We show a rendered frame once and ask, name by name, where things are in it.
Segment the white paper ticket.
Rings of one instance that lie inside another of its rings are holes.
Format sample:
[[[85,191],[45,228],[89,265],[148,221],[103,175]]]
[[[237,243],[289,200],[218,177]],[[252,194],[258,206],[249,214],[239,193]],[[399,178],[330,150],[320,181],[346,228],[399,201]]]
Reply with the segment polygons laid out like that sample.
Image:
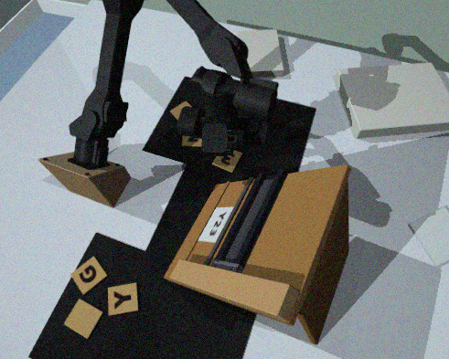
[[[216,207],[198,241],[216,243],[234,207]]]

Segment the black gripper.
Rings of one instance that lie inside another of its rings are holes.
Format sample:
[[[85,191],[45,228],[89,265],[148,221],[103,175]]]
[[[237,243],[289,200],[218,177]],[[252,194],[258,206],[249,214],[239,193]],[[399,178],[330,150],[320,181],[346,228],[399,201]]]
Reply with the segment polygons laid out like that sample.
[[[269,142],[272,119],[267,122],[250,116],[247,119],[238,118],[236,107],[232,107],[230,110],[222,113],[210,111],[206,107],[206,114],[200,114],[201,112],[202,110],[199,107],[185,106],[181,109],[176,123],[176,129],[179,135],[202,139],[201,126],[203,118],[210,117],[212,121],[221,121],[220,119],[231,121],[232,130],[244,130],[241,147],[243,151],[248,144],[265,145]]]

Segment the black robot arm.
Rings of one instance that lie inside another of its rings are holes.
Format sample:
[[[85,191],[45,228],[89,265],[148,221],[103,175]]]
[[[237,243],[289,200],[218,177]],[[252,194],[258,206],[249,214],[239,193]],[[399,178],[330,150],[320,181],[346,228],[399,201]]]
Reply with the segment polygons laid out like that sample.
[[[68,162],[93,170],[110,166],[108,139],[127,121],[128,102],[120,89],[130,28],[144,0],[102,0],[106,11],[105,27],[95,90],[86,99],[82,115],[69,124],[69,135],[76,137],[74,157]],[[214,65],[225,72],[198,68],[190,85],[202,89],[206,107],[222,113],[236,107],[237,113],[269,122],[277,105],[279,83],[256,79],[247,61],[246,44],[217,23],[198,0],[167,0],[193,28],[200,46]],[[232,77],[241,79],[235,80]],[[201,149],[207,156],[226,156],[239,149],[239,135],[232,122],[202,122]]]

